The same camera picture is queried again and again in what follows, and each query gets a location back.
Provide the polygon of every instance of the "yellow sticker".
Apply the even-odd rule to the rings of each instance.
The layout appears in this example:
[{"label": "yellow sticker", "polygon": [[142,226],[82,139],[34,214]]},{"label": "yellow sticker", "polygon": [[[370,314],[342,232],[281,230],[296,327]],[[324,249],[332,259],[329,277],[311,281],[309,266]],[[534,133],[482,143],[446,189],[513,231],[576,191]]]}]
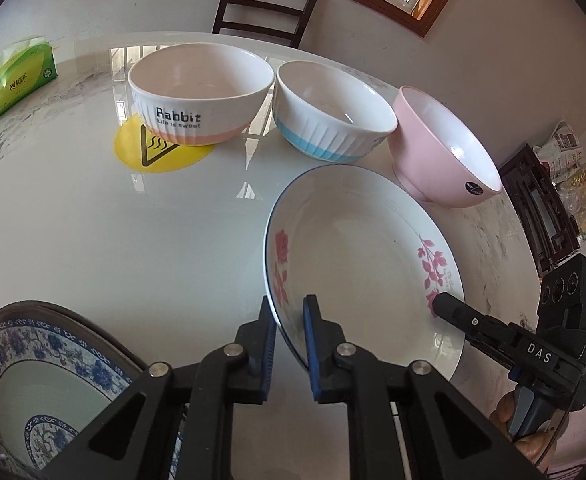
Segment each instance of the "yellow sticker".
[{"label": "yellow sticker", "polygon": [[142,120],[135,114],[120,126],[113,147],[119,160],[131,170],[164,173],[195,164],[209,155],[215,144],[183,146],[168,142],[147,132]]}]

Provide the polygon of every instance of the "white bowl with blue base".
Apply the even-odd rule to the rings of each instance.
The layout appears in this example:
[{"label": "white bowl with blue base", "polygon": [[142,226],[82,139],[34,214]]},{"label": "white bowl with blue base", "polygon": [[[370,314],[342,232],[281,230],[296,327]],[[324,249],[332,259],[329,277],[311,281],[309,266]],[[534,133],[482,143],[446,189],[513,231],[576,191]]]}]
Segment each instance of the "white bowl with blue base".
[{"label": "white bowl with blue base", "polygon": [[393,108],[374,89],[313,61],[278,68],[273,119],[295,148],[326,162],[356,162],[397,128]]}]

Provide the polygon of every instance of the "screw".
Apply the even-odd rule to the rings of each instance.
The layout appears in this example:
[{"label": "screw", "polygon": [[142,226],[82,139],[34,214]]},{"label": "screw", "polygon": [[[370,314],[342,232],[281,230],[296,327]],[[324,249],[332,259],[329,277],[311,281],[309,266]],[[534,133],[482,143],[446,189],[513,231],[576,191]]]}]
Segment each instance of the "screw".
[{"label": "screw", "polygon": [[411,368],[417,375],[427,375],[431,373],[433,368],[426,361],[416,361],[411,365]]},{"label": "screw", "polygon": [[340,343],[337,345],[337,353],[344,357],[355,354],[356,350],[356,346],[352,343]]},{"label": "screw", "polygon": [[229,343],[224,347],[224,353],[228,357],[237,357],[244,352],[244,347],[238,343]]},{"label": "screw", "polygon": [[169,373],[169,365],[166,363],[153,363],[148,369],[151,377],[163,377]]}]

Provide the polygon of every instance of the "marble table top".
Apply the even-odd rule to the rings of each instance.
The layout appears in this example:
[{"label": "marble table top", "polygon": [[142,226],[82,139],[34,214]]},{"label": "marble table top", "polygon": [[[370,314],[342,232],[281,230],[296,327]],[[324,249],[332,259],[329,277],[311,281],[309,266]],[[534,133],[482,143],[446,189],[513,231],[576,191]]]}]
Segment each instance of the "marble table top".
[{"label": "marble table top", "polygon": [[[330,60],[231,36],[153,32],[57,46],[58,78],[0,118],[0,308],[19,300],[66,306],[145,362],[176,367],[201,360],[257,317],[270,209],[289,181],[320,162],[286,142],[267,105],[242,136],[183,170],[134,171],[113,149],[132,114],[131,64],[189,41],[240,46],[274,68],[320,60],[389,102],[397,94]],[[359,164],[397,182],[385,142]],[[534,325],[537,272],[508,196],[425,209],[454,253],[466,302]],[[468,345],[452,383],[486,415],[512,389],[505,371]],[[234,478],[328,480],[348,472],[345,408],[313,402],[306,372],[278,335],[268,402],[235,410]]]}]

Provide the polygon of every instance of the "wooden chair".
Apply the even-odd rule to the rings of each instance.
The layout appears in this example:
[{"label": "wooden chair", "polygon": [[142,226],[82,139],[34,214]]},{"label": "wooden chair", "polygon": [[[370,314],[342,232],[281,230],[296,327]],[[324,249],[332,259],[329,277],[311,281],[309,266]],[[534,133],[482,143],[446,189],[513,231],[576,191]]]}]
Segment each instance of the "wooden chair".
[{"label": "wooden chair", "polygon": [[[289,46],[292,48],[298,48],[299,42],[302,40],[304,31],[307,28],[308,20],[311,17],[311,13],[313,12],[316,1],[317,0],[307,0],[307,3],[303,9],[295,9],[293,7],[286,7],[269,2],[263,2],[260,0],[220,0],[219,7],[217,8],[217,15],[215,16],[215,22],[213,24],[213,33],[219,34],[220,30],[223,28],[229,30],[242,30],[244,32],[250,32],[253,34],[271,36],[273,38],[282,38],[283,40],[288,40],[290,42]],[[224,20],[224,15],[229,4],[253,7],[255,9],[270,10],[272,12],[279,12],[281,14],[294,16],[298,18],[297,27],[295,28],[295,32],[285,32],[276,28],[260,27],[258,25],[250,25],[248,23],[227,22]]]}]

